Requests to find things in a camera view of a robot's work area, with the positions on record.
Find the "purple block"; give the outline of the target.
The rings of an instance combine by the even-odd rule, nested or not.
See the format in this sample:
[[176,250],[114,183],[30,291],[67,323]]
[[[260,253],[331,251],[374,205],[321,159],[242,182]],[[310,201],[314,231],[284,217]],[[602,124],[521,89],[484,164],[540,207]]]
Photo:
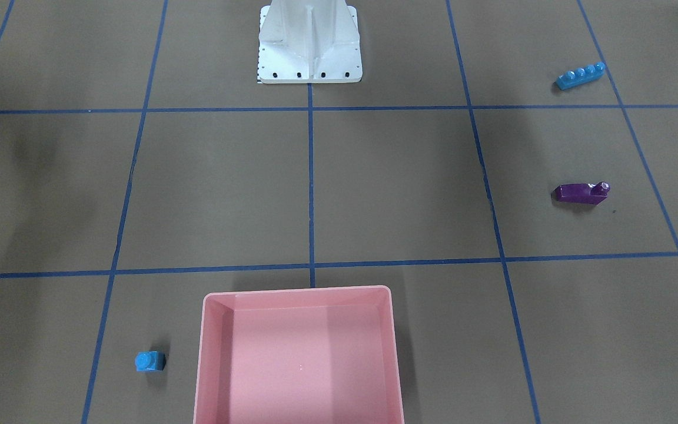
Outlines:
[[573,183],[558,185],[553,195],[562,203],[598,205],[605,201],[610,193],[610,184],[601,181],[596,184]]

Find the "small blue block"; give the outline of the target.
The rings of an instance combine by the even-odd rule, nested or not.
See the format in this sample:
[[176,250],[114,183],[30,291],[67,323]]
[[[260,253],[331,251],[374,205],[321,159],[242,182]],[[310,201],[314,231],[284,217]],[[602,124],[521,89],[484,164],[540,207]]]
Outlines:
[[134,365],[139,373],[162,372],[166,367],[166,355],[158,350],[138,352]]

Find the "pink plastic box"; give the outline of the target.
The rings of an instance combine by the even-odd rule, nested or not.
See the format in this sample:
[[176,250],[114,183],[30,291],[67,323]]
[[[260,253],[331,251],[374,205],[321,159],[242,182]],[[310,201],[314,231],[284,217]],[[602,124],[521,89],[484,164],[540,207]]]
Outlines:
[[403,423],[386,286],[209,293],[194,423]]

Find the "long blue studded block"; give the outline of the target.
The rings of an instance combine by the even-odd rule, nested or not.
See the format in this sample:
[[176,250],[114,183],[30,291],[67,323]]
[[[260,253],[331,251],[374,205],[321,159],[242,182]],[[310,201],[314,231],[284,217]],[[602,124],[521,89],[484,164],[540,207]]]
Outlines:
[[572,88],[578,88],[581,85],[597,81],[606,74],[605,62],[595,62],[595,64],[586,65],[586,67],[569,70],[559,75],[555,85],[562,91]]

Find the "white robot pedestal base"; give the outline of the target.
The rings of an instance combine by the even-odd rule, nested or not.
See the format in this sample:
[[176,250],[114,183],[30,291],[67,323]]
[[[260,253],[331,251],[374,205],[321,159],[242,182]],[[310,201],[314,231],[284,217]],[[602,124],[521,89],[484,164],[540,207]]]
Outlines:
[[355,7],[344,1],[272,1],[259,17],[260,84],[348,84],[363,79]]

